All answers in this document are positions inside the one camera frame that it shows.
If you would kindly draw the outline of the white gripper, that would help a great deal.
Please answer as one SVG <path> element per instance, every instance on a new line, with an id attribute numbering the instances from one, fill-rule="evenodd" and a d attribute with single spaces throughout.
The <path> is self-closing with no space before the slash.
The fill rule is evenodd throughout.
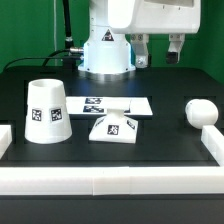
<path id="1" fill-rule="evenodd" d="M 201 0 L 108 0 L 109 26 L 115 33 L 132 34 L 137 68 L 149 63 L 148 34 L 170 34 L 166 62 L 177 64 L 184 34 L 197 33 L 200 19 Z"/>

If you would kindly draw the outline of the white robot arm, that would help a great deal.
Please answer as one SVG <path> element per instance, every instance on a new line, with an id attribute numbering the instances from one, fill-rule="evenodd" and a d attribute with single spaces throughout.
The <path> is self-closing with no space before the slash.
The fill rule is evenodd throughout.
<path id="1" fill-rule="evenodd" d="M 81 71 L 117 75 L 145 68 L 151 34 L 167 34 L 166 61 L 180 59 L 185 36 L 199 30 L 201 0 L 89 0 L 90 35 Z"/>

